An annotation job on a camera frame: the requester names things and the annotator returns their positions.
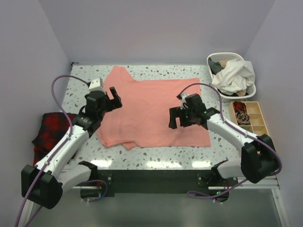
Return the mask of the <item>pink t shirt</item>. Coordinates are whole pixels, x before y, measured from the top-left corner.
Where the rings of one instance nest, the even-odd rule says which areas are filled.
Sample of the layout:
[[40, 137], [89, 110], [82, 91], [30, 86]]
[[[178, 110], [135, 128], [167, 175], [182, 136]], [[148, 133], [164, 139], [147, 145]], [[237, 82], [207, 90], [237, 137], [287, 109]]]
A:
[[209, 132], [201, 126], [169, 128], [169, 109], [180, 106], [178, 93], [200, 94], [199, 78], [135, 80], [126, 68], [114, 66], [104, 88], [114, 87], [122, 108], [106, 113], [96, 135], [109, 148], [210, 147]]

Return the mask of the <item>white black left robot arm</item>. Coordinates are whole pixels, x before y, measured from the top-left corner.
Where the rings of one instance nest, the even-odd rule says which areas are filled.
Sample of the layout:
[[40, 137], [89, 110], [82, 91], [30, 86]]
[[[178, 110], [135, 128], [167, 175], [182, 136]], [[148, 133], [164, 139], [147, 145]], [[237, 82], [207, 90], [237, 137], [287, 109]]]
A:
[[63, 173], [62, 170], [75, 152], [100, 127], [105, 113], [121, 108], [121, 98], [114, 87], [110, 88], [112, 98], [103, 91], [91, 91], [86, 98], [84, 112], [79, 112], [62, 139], [35, 166], [25, 166], [21, 171], [21, 194], [47, 209], [54, 208], [63, 193], [74, 186], [85, 183], [94, 185], [98, 181], [96, 165], [81, 161], [77, 166]]

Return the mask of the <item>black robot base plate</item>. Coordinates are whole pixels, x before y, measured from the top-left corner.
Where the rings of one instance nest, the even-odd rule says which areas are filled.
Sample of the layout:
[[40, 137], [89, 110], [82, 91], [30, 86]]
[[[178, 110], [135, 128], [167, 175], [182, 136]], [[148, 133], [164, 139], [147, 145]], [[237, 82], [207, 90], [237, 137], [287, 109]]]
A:
[[107, 197], [117, 193], [185, 194], [198, 191], [215, 195], [214, 188], [232, 187], [237, 178], [223, 179], [212, 170], [98, 170], [90, 180], [108, 185]]

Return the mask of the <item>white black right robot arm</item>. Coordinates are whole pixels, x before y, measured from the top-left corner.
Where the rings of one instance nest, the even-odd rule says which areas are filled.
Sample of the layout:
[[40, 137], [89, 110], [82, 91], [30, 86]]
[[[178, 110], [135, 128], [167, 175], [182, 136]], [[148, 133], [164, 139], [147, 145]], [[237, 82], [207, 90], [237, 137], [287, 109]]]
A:
[[281, 169], [272, 139], [246, 131], [226, 119], [222, 113], [206, 108], [200, 95], [182, 95], [181, 106], [169, 109], [169, 128], [198, 125], [214, 132], [232, 144], [239, 152], [240, 161], [222, 161], [212, 168], [211, 181], [223, 185], [228, 178], [244, 177], [251, 183], [258, 183], [267, 176], [275, 175]]

